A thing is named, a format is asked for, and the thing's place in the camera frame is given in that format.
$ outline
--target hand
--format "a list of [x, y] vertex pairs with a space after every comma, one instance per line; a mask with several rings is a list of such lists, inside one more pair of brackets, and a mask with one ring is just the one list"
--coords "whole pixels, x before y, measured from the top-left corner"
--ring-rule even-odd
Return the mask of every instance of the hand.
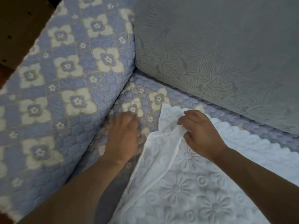
[[137, 150], [138, 118], [132, 112], [123, 112], [109, 125], [103, 159], [125, 165]]
[[228, 148], [227, 145], [205, 114], [197, 110], [188, 110], [184, 114], [178, 119], [178, 125], [189, 131], [184, 135], [187, 144], [194, 152], [214, 162], [215, 157]]

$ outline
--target gray sofa cushion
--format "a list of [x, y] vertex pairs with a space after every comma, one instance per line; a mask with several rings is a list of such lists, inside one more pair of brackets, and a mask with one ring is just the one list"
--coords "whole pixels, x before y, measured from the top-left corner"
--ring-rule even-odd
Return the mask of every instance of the gray sofa cushion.
[[299, 0], [138, 0], [136, 66], [299, 134]]

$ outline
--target white cloth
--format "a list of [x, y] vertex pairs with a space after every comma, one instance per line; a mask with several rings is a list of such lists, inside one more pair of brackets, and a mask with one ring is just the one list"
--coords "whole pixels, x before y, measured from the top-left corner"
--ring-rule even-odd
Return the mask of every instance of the white cloth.
[[[110, 223], [269, 223], [216, 165], [186, 144], [177, 120], [187, 109], [163, 105]], [[207, 115], [225, 143], [299, 185], [299, 154]]]

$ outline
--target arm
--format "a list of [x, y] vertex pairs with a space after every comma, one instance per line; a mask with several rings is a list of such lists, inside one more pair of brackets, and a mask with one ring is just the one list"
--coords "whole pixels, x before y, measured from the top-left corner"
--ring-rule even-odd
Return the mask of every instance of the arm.
[[19, 223], [91, 222], [102, 193], [137, 150], [137, 127], [135, 115], [121, 113], [109, 126], [104, 155]]
[[299, 187], [245, 158], [224, 143], [207, 116], [189, 110], [178, 120], [187, 144], [221, 168], [272, 224], [299, 223]]

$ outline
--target left hand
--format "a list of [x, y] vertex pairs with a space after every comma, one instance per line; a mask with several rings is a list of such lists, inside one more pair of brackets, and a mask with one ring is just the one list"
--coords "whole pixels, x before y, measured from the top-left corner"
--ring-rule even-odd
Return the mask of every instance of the left hand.
[[138, 118], [132, 112], [114, 117], [109, 125], [108, 139], [103, 159], [125, 165], [137, 150]]

